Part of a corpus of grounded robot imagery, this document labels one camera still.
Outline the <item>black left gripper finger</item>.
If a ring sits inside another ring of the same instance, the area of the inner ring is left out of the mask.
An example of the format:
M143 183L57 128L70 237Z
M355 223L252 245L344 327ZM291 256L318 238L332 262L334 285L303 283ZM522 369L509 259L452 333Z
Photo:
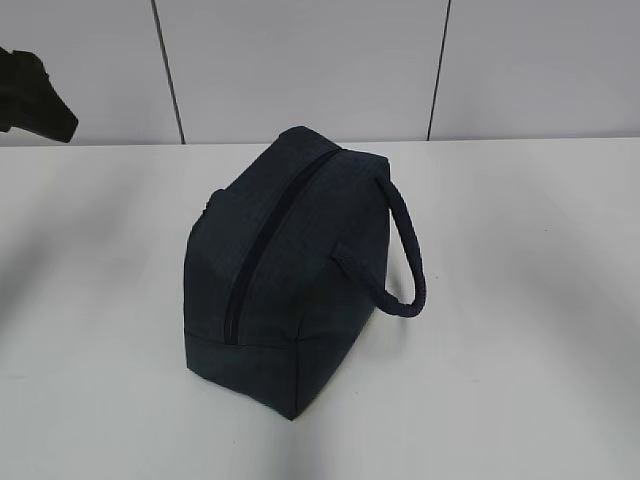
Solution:
M53 88L37 55L1 49L2 133L18 128L69 143L78 124L78 118Z

